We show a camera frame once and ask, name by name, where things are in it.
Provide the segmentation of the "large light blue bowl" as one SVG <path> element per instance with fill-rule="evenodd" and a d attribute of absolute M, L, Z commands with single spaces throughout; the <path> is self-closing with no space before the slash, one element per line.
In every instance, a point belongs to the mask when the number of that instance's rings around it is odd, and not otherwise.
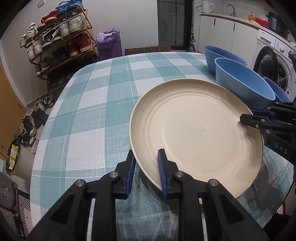
<path fill-rule="evenodd" d="M 269 84 L 247 66 L 227 58 L 216 58 L 216 83 L 238 96 L 250 109 L 264 109 L 275 101 Z"/>

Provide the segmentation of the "cream plate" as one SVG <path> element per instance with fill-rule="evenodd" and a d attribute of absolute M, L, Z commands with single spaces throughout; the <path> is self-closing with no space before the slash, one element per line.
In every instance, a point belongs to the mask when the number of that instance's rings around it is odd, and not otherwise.
<path fill-rule="evenodd" d="M 240 122 L 250 109 L 229 90 L 204 80 L 176 79 L 157 85 L 135 105 L 129 122 L 133 154 L 141 170 L 161 187 L 157 155 L 164 149 L 194 179 L 217 179 L 234 197 L 257 177 L 260 131 Z"/>

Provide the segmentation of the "white lower kitchen cabinets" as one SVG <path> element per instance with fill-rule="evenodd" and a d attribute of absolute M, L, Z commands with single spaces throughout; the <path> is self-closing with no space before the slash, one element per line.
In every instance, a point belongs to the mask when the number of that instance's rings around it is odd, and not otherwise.
<path fill-rule="evenodd" d="M 253 68 L 259 33 L 260 29 L 250 24 L 202 15 L 198 52 L 204 54 L 205 45 L 222 48 L 239 56 L 249 68 Z"/>

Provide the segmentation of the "white washing machine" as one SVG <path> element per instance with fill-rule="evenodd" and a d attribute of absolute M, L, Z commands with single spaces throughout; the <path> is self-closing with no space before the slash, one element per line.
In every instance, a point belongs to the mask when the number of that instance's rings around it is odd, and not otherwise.
<path fill-rule="evenodd" d="M 288 54 L 293 51 L 282 40 L 260 29 L 250 66 L 261 77 L 275 82 L 291 101 L 295 100 L 295 69 Z"/>

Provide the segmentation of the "teal checked tablecloth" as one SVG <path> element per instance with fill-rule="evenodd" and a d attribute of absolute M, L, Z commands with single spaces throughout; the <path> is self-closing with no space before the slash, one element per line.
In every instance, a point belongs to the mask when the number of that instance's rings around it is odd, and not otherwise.
<path fill-rule="evenodd" d="M 78 179 L 99 180 L 125 161 L 128 126 L 139 98 L 171 79 L 215 81 L 200 53 L 122 56 L 76 72 L 45 124 L 34 159 L 30 205 L 33 227 Z M 288 196 L 293 167 L 264 147 L 259 174 L 237 200 L 264 227 Z M 166 202 L 138 165 L 132 192 L 116 201 L 117 240 L 177 240 L 178 202 Z"/>

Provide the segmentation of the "black pressure cooker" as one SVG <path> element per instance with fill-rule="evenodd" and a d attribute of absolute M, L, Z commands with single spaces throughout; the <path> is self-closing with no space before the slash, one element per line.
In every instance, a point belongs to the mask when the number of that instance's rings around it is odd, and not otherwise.
<path fill-rule="evenodd" d="M 277 33 L 281 37 L 286 38 L 288 35 L 288 28 L 279 15 L 269 11 L 268 14 L 266 14 L 266 17 L 268 18 L 268 29 Z"/>

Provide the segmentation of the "white trash bin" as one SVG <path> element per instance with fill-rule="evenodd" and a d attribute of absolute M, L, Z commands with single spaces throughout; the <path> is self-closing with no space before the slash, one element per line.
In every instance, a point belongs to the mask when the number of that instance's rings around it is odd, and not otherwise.
<path fill-rule="evenodd" d="M 6 157 L 6 172 L 10 175 L 14 168 L 20 154 L 21 142 L 19 138 L 13 139 L 8 149 L 8 154 Z"/>

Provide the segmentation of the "yellow wooden door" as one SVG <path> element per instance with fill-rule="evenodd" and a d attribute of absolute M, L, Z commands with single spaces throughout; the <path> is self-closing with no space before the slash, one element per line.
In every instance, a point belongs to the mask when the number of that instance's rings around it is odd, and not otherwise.
<path fill-rule="evenodd" d="M 1 160 L 4 160 L 26 110 L 24 106 L 19 103 L 19 99 L 6 76 L 2 62 L 0 78 L 0 143 Z"/>

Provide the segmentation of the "white electric kettle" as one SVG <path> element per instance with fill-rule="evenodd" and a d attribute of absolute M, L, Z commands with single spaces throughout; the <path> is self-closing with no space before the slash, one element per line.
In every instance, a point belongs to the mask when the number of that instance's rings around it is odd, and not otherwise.
<path fill-rule="evenodd" d="M 214 11 L 214 4 L 208 1 L 202 1 L 202 9 L 203 13 L 212 13 Z"/>

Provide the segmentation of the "black glass door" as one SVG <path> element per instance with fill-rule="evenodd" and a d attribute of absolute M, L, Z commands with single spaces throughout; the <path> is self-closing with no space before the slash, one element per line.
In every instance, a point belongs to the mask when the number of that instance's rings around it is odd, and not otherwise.
<path fill-rule="evenodd" d="M 160 46 L 186 50 L 190 45 L 193 6 L 191 0 L 157 1 Z"/>

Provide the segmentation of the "patterned cardboard box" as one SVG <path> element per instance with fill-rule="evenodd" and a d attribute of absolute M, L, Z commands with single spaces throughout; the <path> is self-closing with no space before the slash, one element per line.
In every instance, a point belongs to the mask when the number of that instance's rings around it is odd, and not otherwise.
<path fill-rule="evenodd" d="M 155 52 L 170 52 L 171 46 L 150 46 L 125 49 L 125 56 L 142 54 L 142 53 L 155 53 Z"/>

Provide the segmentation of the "purple plastic bag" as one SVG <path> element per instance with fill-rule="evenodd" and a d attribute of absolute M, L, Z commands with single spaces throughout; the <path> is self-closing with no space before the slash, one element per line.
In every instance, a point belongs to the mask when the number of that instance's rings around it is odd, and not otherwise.
<path fill-rule="evenodd" d="M 122 56 L 120 31 L 98 32 L 96 43 L 100 61 Z"/>

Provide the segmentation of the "wooden shoe rack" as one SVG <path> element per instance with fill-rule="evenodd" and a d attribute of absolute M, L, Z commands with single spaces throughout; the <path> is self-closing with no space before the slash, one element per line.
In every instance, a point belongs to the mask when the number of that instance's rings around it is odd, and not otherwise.
<path fill-rule="evenodd" d="M 92 24 L 81 1 L 60 3 L 55 10 L 31 23 L 20 38 L 36 76 L 48 91 L 66 85 L 76 71 L 99 60 Z"/>

